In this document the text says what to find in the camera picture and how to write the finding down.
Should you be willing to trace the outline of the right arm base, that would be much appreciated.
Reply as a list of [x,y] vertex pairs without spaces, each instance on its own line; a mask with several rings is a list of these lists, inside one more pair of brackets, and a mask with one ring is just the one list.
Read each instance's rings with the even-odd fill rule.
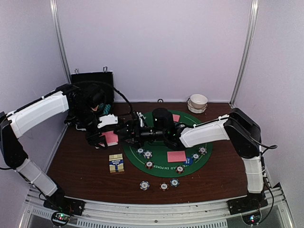
[[268,201],[264,197],[258,198],[252,196],[245,196],[232,200],[230,199],[227,201],[227,204],[230,215],[235,215],[239,213],[259,210],[262,207],[266,207],[268,205]]

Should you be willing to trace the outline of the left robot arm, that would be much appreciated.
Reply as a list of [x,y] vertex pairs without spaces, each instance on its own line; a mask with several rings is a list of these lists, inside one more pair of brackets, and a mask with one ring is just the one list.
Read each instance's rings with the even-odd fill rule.
[[68,200],[59,186],[47,176],[24,151],[19,142],[27,131],[45,120],[64,112],[86,129],[91,142],[100,135],[101,121],[94,109],[105,98],[102,88],[91,84],[86,88],[65,84],[22,108],[0,114],[0,151],[8,169],[15,170],[35,185],[58,211],[68,207]]

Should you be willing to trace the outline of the dealt red card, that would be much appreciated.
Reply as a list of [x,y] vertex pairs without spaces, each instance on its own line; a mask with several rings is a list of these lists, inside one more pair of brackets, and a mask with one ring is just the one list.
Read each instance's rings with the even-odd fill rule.
[[178,114],[173,114],[172,116],[173,116],[173,121],[176,122],[176,123],[178,123],[179,120],[180,120],[180,115],[178,115]]
[[167,162],[185,162],[186,152],[185,151],[170,151],[167,152]]

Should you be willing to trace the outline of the blue green fifty chip stack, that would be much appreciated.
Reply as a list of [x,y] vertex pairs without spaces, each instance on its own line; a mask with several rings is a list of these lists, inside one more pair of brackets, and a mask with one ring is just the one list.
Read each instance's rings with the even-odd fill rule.
[[178,187],[179,185],[180,185],[180,182],[179,182],[179,180],[178,179],[171,179],[170,180],[170,185],[172,186],[172,187]]

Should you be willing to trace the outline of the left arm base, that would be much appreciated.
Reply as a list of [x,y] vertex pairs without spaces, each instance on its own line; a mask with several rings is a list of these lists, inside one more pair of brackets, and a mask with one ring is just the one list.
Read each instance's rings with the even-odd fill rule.
[[46,199],[43,203],[43,206],[48,209],[55,211],[64,212],[69,215],[81,216],[85,208],[85,202],[79,199],[72,199],[64,197],[63,204],[59,205],[51,200]]

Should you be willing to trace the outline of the hundred chips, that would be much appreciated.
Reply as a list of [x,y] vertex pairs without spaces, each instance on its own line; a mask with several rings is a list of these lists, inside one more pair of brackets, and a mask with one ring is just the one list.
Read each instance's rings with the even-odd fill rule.
[[154,167],[154,162],[152,162],[152,161],[147,161],[147,162],[145,163],[145,167],[146,167],[147,169],[152,169],[152,168]]
[[182,173],[185,172],[185,168],[184,168],[183,166],[177,166],[177,167],[176,167],[176,172],[177,172],[178,174],[182,174]]

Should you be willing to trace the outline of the ten chips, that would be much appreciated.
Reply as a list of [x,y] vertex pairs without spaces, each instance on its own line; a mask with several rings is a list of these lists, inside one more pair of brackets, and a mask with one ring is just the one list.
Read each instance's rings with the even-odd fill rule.
[[151,151],[145,151],[145,152],[143,153],[143,157],[144,157],[145,159],[150,159],[150,158],[152,158],[152,156],[153,156],[153,154],[152,154]]
[[201,155],[206,155],[208,152],[207,152],[207,149],[205,147],[199,147],[199,150],[198,150],[199,154]]

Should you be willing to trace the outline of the red-backed card deck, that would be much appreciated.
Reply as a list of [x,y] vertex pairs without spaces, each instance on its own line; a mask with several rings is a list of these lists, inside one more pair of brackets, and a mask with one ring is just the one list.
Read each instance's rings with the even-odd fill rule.
[[105,137],[107,146],[114,146],[117,145],[119,142],[118,135],[115,134],[113,131],[104,132],[101,136]]

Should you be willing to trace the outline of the blue peach ten chip stack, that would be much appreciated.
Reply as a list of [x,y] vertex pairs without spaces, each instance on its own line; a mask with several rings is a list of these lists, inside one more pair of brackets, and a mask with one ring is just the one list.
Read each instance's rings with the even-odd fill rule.
[[140,186],[141,190],[148,190],[150,187],[150,183],[148,181],[144,180],[139,184],[139,186]]

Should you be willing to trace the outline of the fifty chips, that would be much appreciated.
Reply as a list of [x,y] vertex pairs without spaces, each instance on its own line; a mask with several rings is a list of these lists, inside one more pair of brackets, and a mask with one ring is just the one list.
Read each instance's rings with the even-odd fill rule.
[[200,154],[199,153],[193,153],[191,155],[191,158],[194,160],[194,161],[197,161],[199,158],[200,158]]
[[136,152],[137,152],[138,155],[143,155],[145,150],[143,148],[139,148],[139,149],[137,149]]

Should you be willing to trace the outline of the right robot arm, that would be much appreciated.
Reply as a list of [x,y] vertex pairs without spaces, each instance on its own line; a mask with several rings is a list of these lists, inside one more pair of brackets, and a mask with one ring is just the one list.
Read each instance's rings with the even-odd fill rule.
[[228,140],[242,158],[247,177],[247,195],[243,204],[254,209],[262,201],[264,192],[261,130],[244,112],[234,108],[230,113],[201,124],[176,123],[165,108],[152,112],[153,125],[147,126],[136,113],[133,118],[114,130],[127,144],[143,147],[145,142],[163,141],[173,150],[184,150],[204,143]]

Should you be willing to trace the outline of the blue small blind button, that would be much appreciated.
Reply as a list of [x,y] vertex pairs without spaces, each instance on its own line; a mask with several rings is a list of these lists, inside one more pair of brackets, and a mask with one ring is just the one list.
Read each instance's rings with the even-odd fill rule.
[[193,164],[193,159],[192,159],[191,157],[187,157],[187,158],[186,158],[186,161],[184,162],[184,164],[185,164],[186,166],[192,165],[192,164]]

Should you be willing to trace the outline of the brown hundred chip stack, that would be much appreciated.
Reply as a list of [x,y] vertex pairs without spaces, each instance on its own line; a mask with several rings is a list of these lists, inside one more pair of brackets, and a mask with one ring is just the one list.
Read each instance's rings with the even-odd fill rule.
[[160,190],[162,191],[166,191],[169,189],[169,185],[167,183],[161,183],[160,186],[159,186]]

